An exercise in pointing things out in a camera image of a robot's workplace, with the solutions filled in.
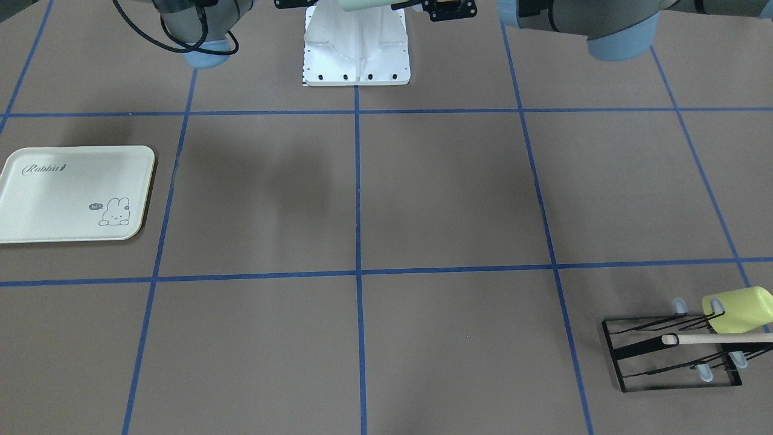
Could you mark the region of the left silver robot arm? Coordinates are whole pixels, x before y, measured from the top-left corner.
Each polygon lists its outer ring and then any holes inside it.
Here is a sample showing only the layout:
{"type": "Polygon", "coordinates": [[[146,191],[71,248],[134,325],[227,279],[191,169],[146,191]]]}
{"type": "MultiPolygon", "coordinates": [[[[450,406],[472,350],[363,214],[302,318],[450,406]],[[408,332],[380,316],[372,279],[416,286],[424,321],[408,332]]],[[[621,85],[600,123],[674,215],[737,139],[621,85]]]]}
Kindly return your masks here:
{"type": "Polygon", "coordinates": [[[521,30],[585,36],[597,60],[638,57],[652,46],[665,11],[771,19],[770,1],[497,1],[499,19],[521,30]]]}

